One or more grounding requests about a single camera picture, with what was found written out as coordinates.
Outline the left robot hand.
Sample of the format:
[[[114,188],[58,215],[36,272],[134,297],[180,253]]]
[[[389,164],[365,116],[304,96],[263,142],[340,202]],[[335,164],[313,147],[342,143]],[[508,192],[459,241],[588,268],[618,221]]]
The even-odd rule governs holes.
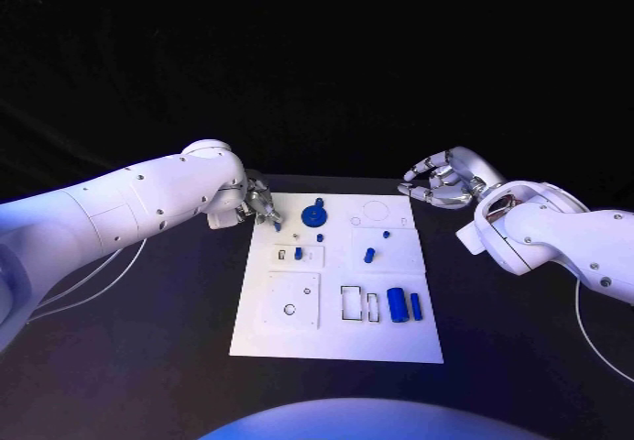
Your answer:
[[[274,198],[268,180],[264,175],[251,169],[245,170],[245,179],[238,188],[244,200],[237,207],[238,222],[244,223],[250,216],[255,216],[255,223],[270,223],[274,227],[281,226],[283,217],[274,206]]]

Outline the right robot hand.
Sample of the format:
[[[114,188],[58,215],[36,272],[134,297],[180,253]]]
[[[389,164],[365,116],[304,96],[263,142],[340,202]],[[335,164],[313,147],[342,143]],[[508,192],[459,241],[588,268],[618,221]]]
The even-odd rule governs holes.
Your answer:
[[[411,199],[456,210],[480,202],[505,183],[489,161],[472,149],[454,147],[411,167],[398,191]]]

